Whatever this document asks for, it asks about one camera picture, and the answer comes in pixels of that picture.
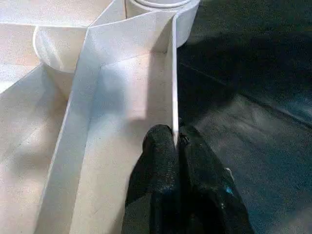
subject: white compartment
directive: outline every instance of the white compartment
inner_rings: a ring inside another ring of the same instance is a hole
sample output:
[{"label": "white compartment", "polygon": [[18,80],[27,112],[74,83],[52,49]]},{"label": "white compartment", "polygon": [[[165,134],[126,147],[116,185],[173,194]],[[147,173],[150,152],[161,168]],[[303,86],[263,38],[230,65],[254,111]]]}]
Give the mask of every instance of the white compartment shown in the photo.
[{"label": "white compartment", "polygon": [[0,22],[86,27],[110,3],[111,0],[2,0]]},{"label": "white compartment", "polygon": [[120,232],[146,132],[162,123],[177,136],[173,15],[88,29],[35,233]]},{"label": "white compartment", "polygon": [[66,107],[38,66],[0,94],[0,230],[31,234]]},{"label": "white compartment", "polygon": [[[113,0],[110,4],[105,4],[105,7],[94,19],[92,25],[111,23],[126,18],[123,0]],[[71,24],[70,27],[37,26],[33,40],[38,58],[46,65],[49,75],[67,99],[87,31],[87,27],[73,27],[73,25]]]}]

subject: white cardboard maze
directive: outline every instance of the white cardboard maze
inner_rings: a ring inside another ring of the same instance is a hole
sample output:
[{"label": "white cardboard maze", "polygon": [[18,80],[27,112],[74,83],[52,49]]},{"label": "white cardboard maze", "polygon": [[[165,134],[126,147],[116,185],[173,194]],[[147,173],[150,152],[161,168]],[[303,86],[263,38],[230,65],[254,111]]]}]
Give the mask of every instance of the white cardboard maze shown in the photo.
[{"label": "white cardboard maze", "polygon": [[[100,15],[89,14],[89,28],[68,27],[49,14],[28,16],[26,23],[37,25],[19,25],[14,17],[14,24],[0,23],[3,233],[118,233],[125,186],[145,133],[163,123],[177,137],[176,42],[186,40],[190,28],[181,37],[176,27],[185,16],[193,23],[199,1],[191,2],[182,11],[131,15],[136,9],[113,0]],[[16,2],[1,4],[8,9]],[[93,212],[94,219],[88,216]]]},{"label": "white cardboard maze", "polygon": [[163,123],[177,134],[173,15],[88,29],[35,233],[121,227],[116,217],[145,133]]}]

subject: white foam board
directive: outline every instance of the white foam board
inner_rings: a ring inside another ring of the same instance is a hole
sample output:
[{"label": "white foam board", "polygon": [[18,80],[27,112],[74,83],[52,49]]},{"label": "white foam board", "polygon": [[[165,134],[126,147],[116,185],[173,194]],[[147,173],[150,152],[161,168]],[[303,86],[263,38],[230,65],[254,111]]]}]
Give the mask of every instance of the white foam board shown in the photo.
[{"label": "white foam board", "polygon": [[88,29],[35,233],[118,233],[145,133],[163,123],[177,134],[173,15]]}]

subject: white floor panel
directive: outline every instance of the white floor panel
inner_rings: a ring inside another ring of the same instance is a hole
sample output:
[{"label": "white floor panel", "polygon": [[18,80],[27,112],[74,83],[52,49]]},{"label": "white floor panel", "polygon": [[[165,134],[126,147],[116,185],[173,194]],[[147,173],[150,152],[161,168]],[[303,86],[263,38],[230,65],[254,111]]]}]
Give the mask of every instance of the white floor panel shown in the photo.
[{"label": "white floor panel", "polygon": [[1,234],[32,233],[65,108],[62,105],[0,162]]}]

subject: dark floor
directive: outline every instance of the dark floor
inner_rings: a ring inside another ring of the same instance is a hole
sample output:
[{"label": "dark floor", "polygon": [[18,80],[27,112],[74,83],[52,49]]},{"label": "dark floor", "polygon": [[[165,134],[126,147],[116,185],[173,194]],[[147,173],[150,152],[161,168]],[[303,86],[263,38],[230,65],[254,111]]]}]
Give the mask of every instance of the dark floor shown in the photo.
[{"label": "dark floor", "polygon": [[231,168],[256,233],[312,233],[312,37],[205,23],[201,7],[178,49],[180,117]]}]

